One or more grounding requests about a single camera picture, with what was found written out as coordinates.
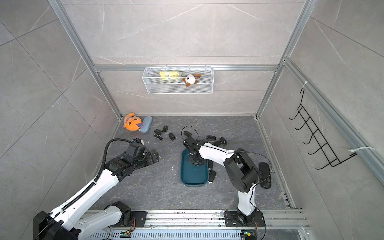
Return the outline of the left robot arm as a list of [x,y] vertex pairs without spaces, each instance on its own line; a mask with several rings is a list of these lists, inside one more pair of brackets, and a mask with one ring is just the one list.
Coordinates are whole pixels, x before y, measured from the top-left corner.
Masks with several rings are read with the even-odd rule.
[[92,234],[113,226],[135,229],[138,220],[131,208],[117,201],[88,218],[84,213],[106,192],[115,187],[133,171],[159,162],[159,153],[141,143],[128,140],[128,148],[117,157],[107,160],[109,146],[120,139],[107,142],[97,175],[74,196],[49,213],[41,211],[33,219],[34,240],[83,240]]

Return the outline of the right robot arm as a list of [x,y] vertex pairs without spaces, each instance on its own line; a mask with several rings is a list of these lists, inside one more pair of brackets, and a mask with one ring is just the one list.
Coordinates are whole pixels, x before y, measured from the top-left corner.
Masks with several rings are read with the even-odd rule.
[[212,161],[224,166],[230,182],[238,191],[236,211],[225,211],[227,227],[264,227],[262,212],[256,207],[255,188],[272,186],[270,163],[261,162],[257,166],[243,149],[226,150],[207,141],[188,137],[183,145],[190,153],[190,163],[200,166]]

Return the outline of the teal storage tray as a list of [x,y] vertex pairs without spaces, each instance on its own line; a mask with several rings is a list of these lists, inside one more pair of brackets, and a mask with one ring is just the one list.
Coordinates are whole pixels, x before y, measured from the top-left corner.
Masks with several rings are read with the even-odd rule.
[[209,179],[209,166],[208,164],[196,166],[189,163],[190,152],[184,150],[182,152],[181,160],[181,182],[187,187],[201,187],[204,186]]

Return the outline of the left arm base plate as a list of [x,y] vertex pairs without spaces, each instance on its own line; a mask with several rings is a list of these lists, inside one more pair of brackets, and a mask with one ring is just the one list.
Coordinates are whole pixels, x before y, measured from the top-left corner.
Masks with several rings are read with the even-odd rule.
[[148,212],[146,211],[124,212],[119,221],[119,225],[130,228],[143,228],[146,223],[147,214]]

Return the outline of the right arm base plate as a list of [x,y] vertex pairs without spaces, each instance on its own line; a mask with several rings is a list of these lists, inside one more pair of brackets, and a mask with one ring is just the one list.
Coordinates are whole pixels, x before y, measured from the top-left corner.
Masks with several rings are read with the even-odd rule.
[[245,216],[240,211],[225,211],[224,219],[228,228],[255,228],[256,226],[263,228],[266,226],[263,213],[257,210],[253,211],[249,216]]

